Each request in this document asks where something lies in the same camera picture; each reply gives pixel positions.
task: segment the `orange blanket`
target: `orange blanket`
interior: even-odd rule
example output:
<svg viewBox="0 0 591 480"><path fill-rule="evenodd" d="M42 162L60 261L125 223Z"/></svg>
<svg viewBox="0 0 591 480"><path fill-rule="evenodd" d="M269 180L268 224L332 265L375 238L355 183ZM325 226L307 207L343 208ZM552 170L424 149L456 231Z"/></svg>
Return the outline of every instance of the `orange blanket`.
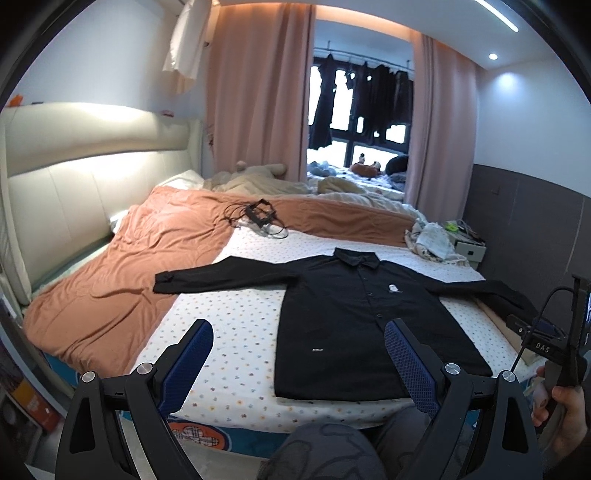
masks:
<svg viewBox="0 0 591 480"><path fill-rule="evenodd" d="M226 208L254 200L156 187L130 208L104 253L33 300L24 319L27 338L79 372L128 373L176 297L153 293L154 275L211 263L233 231L224 220ZM327 238L404 247L404 232L414 222L309 197L272 203L287 228Z"/></svg>

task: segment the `white cloth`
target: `white cloth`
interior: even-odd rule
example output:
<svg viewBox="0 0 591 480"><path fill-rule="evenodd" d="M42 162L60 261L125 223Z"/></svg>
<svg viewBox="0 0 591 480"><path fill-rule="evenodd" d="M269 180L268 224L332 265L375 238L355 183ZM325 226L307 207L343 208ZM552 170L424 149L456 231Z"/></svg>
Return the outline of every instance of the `white cloth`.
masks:
<svg viewBox="0 0 591 480"><path fill-rule="evenodd" d="M170 39L163 70L178 73L176 93L189 90L197 79L211 0L187 0Z"/></svg>
<svg viewBox="0 0 591 480"><path fill-rule="evenodd" d="M411 252L426 260L461 267L470 266L466 257L456 253L446 231L438 223L425 223L422 219L417 219L413 231L407 230L404 234L404 241Z"/></svg>
<svg viewBox="0 0 591 480"><path fill-rule="evenodd" d="M482 279L471 268L429 262L406 248L318 238L294 231L289 231L285 239L277 239L239 228L216 261L234 255L278 263L332 255L335 247L374 251L382 260L395 261L442 281ZM277 398L273 385L275 339L284 294L282 286L181 294L138 356L136 366L155 362L168 345L180 340L195 319L202 318L213 326L213 349L177 417L265 432L289 433L311 421L344 423L360 429L383 423L411 403L409 399L338 402ZM511 367L517 353L474 302L441 302L495 375ZM520 379L529 378L535 374L535 367L520 361L515 374Z"/></svg>

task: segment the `cable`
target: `cable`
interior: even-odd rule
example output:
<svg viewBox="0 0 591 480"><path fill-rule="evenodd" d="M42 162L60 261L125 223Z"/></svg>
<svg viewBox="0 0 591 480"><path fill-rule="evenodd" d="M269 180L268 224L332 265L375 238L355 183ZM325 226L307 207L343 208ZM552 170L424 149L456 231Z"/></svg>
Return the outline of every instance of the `cable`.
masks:
<svg viewBox="0 0 591 480"><path fill-rule="evenodd" d="M239 226L238 222L246 216L246 208L251 205L254 205L254 204L252 204L252 203L231 203L223 211L223 220L228 222L228 224L230 224L230 226L232 228L237 228ZM272 237L278 238L280 240L283 240L284 238L287 238L287 236L289 235L289 230L287 229L285 224L281 221L281 219L277 218L277 216L274 213L275 209L273 208L272 205L270 205L270 209L273 211L272 219L271 219L270 223L264 225L263 228L261 228L261 231L265 232L265 234L267 236L272 236ZM260 206L257 206L254 211L257 215L261 215L263 217L267 217L269 214L269 210L265 210L264 208L261 208ZM279 227L280 228L279 231L272 233L269 229L269 227L271 225Z"/></svg>
<svg viewBox="0 0 591 480"><path fill-rule="evenodd" d="M534 334L535 328L538 326L538 323L540 322L542 315L544 314L544 310L548 306L548 302L550 302L550 299L552 298L552 296L558 291L569 291L574 295L574 289L570 288L570 287L556 287L554 290L552 290L550 292L550 294L546 297L546 300L544 302L542 309L540 310L540 313L534 318L534 321L531 322L531 329L529 329L529 331L525 334L525 338L521 342L521 349L519 350L519 353L517 354L517 358L515 359L515 362L513 363L513 366L511 367L511 372L515 371L515 367L517 367L517 363L519 363L519 359L521 358L521 355L523 355L523 352L525 350L525 346L531 340L531 336Z"/></svg>

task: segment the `blue gripper pad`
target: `blue gripper pad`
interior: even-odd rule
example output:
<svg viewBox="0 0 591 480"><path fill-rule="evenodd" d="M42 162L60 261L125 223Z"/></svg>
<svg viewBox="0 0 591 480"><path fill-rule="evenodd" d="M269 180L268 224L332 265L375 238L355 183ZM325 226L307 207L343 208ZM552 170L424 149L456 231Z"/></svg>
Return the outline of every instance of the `blue gripper pad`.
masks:
<svg viewBox="0 0 591 480"><path fill-rule="evenodd" d="M386 350L415 406L435 418L441 405L437 400L436 382L427 367L394 322L390 321L386 325L384 339Z"/></svg>
<svg viewBox="0 0 591 480"><path fill-rule="evenodd" d="M211 324L207 320L196 320L181 341L167 347L156 361L158 372L154 375L154 390L163 418L181 409L212 347Z"/></svg>

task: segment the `mattress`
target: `mattress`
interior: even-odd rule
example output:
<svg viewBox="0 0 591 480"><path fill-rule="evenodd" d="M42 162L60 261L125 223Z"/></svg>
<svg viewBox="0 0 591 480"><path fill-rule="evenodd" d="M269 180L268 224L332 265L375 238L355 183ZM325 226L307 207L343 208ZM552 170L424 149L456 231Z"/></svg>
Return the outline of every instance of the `mattress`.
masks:
<svg viewBox="0 0 591 480"><path fill-rule="evenodd" d="M430 262L408 249L319 238L290 231L284 239L261 237L238 228L216 258L231 255L285 262L313 255L332 255L335 247L375 251L390 260L441 281L475 281L482 276L469 267ZM135 365L155 362L164 349L178 342L195 319L213 326L214 345L177 418L216 427L291 433L313 421L345 423L362 429L383 423L408 406L410 399L374 402L297 401L278 398L273 378L275 342L282 286L181 294L150 337ZM494 374L511 367L517 352L471 300L441 299L490 365ZM520 380L535 374L538 365L519 362Z"/></svg>

